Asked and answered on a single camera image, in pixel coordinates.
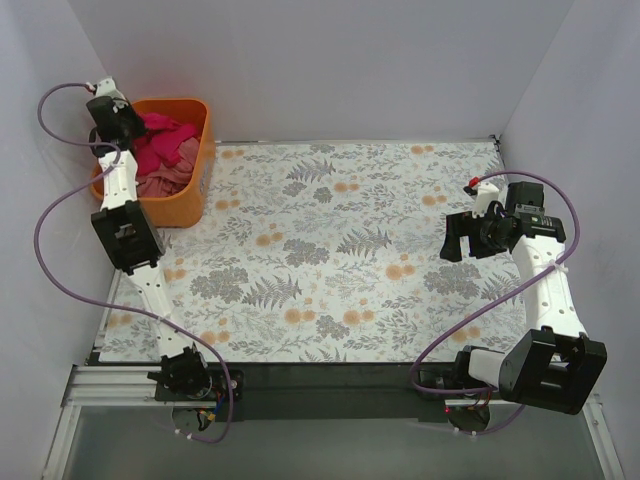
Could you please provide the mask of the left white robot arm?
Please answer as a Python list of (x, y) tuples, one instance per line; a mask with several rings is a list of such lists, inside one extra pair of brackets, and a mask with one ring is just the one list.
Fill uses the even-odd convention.
[(155, 319), (160, 370), (148, 377), (173, 394), (203, 399), (213, 377), (197, 342), (173, 316), (161, 268), (165, 248), (137, 196), (133, 147), (143, 132), (142, 119), (127, 100), (109, 95), (94, 97), (87, 109), (95, 122), (90, 139), (100, 142), (92, 151), (104, 173), (102, 204), (91, 223), (112, 264), (129, 277)]

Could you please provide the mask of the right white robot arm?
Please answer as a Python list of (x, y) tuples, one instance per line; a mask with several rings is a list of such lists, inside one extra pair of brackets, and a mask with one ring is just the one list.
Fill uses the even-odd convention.
[(577, 414), (607, 361), (603, 343), (588, 337), (572, 299), (562, 255), (566, 234), (560, 219), (546, 214), (544, 188), (515, 182), (500, 190), (471, 180), (465, 191), (472, 210), (446, 218), (442, 259), (483, 259), (510, 253), (525, 289), (525, 334), (507, 352), (467, 346), (456, 356), (454, 389), (475, 397), (487, 386), (514, 403)]

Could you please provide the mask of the magenta t shirt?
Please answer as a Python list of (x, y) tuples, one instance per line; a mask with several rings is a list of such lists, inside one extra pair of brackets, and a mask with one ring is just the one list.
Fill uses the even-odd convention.
[(199, 130), (169, 116), (142, 113), (144, 133), (134, 140), (134, 156), (139, 175), (149, 175), (161, 167), (173, 169), (181, 163), (195, 164)]

